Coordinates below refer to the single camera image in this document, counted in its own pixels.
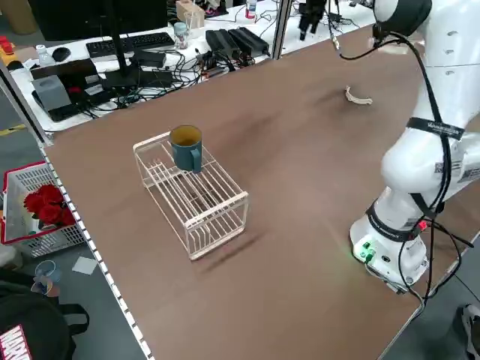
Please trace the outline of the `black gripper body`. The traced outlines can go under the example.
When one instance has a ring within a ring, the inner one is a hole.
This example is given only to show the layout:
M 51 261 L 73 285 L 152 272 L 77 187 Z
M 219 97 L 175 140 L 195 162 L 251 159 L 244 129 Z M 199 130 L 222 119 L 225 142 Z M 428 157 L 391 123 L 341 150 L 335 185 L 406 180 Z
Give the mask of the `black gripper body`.
M 320 20 L 323 17 L 326 3 L 326 0 L 306 0 L 304 10 L 301 12 L 302 18 L 308 22 Z

